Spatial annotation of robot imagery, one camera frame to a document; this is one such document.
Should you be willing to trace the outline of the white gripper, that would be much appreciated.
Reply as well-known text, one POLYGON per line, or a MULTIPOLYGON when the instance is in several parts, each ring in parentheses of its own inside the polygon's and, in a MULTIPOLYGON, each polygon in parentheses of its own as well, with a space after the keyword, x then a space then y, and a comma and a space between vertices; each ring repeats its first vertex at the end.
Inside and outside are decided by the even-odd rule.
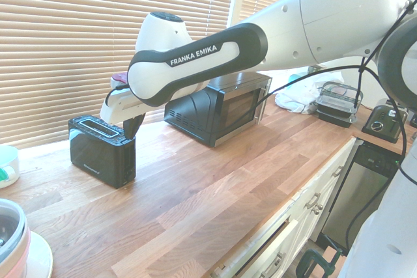
POLYGON ((100 118, 108 124, 123 122, 124 136, 133 139, 143 123, 147 105, 134 96, 131 90, 113 90, 102 104, 100 118))

